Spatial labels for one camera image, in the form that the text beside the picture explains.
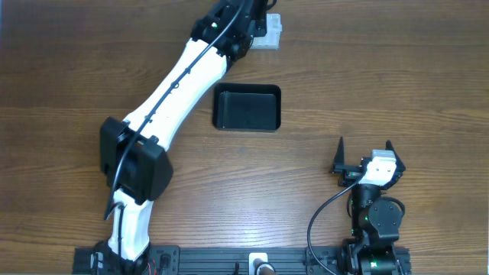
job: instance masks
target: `wood surface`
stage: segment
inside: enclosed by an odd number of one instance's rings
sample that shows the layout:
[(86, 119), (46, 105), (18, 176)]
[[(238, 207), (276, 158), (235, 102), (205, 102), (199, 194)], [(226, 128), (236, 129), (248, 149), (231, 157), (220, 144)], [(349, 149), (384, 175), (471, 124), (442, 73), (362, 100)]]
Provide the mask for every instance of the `wood surface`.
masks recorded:
[[(4, 0), (0, 37), (0, 273), (70, 273), (109, 237), (99, 127), (170, 72), (215, 0)], [(207, 92), (170, 149), (154, 244), (305, 247), (341, 188), (339, 137), (357, 164), (392, 140), (407, 166), (399, 245), (414, 273), (487, 272), (489, 1), (279, 0), (278, 51), (222, 80), (282, 89), (273, 134), (217, 131)], [(314, 245), (349, 237), (341, 198)]]

